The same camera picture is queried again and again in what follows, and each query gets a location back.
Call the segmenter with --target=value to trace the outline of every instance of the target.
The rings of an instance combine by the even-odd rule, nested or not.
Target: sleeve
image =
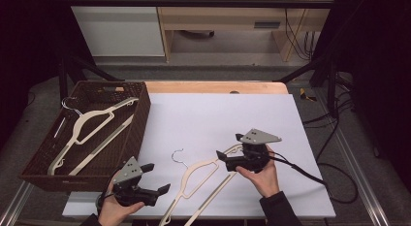
[[[95,214],[91,214],[90,216],[88,216],[86,220],[84,220],[84,222],[80,224],[80,226],[102,226],[102,225],[99,223],[99,219],[97,218],[97,216]]]
[[[260,200],[268,226],[302,226],[284,192]]]

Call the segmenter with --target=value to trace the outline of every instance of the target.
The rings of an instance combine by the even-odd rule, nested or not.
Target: human hand
[[[112,192],[112,179],[109,184],[108,192]],[[99,215],[99,223],[102,226],[117,226],[129,215],[144,207],[143,202],[138,202],[129,207],[121,206],[114,196],[109,196],[104,200],[102,210]]]
[[[268,145],[267,150],[271,152],[270,155],[272,155],[273,151]],[[243,177],[251,180],[258,192],[265,198],[268,198],[280,191],[278,186],[277,170],[273,160],[269,160],[264,169],[258,174],[252,173],[240,166],[237,166],[236,170]]]

